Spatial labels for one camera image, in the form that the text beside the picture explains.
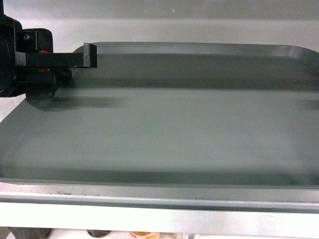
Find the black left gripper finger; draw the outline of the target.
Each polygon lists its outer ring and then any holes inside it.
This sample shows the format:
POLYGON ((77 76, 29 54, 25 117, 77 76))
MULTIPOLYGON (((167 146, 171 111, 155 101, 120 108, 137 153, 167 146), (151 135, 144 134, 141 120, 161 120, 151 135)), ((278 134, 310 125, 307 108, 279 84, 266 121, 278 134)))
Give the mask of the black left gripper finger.
POLYGON ((84 43, 83 53, 25 53, 25 67, 97 68, 97 46, 84 43))

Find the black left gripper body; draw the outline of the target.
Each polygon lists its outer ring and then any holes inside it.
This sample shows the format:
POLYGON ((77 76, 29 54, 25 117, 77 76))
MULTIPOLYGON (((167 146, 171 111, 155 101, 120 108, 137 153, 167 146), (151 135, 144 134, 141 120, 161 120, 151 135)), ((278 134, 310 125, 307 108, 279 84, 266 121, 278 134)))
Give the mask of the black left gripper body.
POLYGON ((27 57, 53 53, 51 31, 23 29, 19 21, 0 8, 0 95, 53 97, 57 89, 71 80, 68 68, 48 64, 27 64, 27 57))

